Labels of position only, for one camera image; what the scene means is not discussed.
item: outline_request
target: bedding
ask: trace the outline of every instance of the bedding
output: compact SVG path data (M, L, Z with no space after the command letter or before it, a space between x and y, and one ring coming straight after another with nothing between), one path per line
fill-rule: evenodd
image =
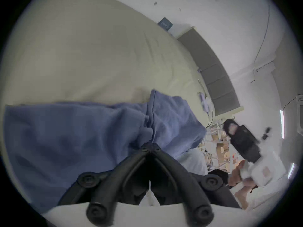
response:
M183 45L123 3L35 0L17 21L3 52L1 122L6 104L146 103L156 89L182 97L206 126L209 118L197 95L203 91L198 79L204 85ZM0 137L7 172L30 202Z
M144 104L6 106L4 117L9 160L39 213L83 172L112 170L146 142L178 159L205 133L185 100L155 90Z

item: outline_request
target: gray panel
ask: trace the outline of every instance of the gray panel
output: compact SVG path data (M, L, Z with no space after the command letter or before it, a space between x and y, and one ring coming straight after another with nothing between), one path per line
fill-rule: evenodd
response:
M207 89L212 99L221 97L227 93L234 91L232 83L228 77L220 78L217 81L207 85Z
M222 97L212 100L216 115L226 113L230 110L240 107L237 95L235 92L230 92Z
M195 29L189 30L180 36L178 40L187 48L201 70L205 70L214 64L220 63L212 49Z
M201 74L206 85L226 76L225 70L219 64L214 64L210 68L201 71Z
M178 39L190 52L213 100L216 115L240 107L234 87L221 62L195 29Z

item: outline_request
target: white sheet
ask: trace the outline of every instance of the white sheet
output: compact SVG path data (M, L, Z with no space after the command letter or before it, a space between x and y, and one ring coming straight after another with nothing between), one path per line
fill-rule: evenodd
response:
M36 0L18 20L4 52L1 117L5 104L146 102L154 88L186 99L207 126L198 78L204 83L175 38L118 1ZM2 134L1 146L13 177Z

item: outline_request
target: blue blanket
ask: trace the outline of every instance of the blue blanket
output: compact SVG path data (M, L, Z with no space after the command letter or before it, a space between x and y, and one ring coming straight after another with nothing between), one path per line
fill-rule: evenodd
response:
M144 104L6 106L4 115L10 162L40 213L55 207L79 174L112 170L145 142L177 159L204 135L185 100L155 90Z

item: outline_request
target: cardboard box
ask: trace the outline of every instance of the cardboard box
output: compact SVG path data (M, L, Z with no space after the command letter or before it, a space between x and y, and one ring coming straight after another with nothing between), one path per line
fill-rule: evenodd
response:
M230 153L229 150L224 150L223 146L217 145L217 156L218 156L218 163L222 164L227 159L229 159Z
M217 145L223 147L224 150L229 150L229 146L228 146L228 142L227 141L223 141L223 142L217 143Z
M212 134L211 137L212 137L212 140L219 141L219 135L218 134Z

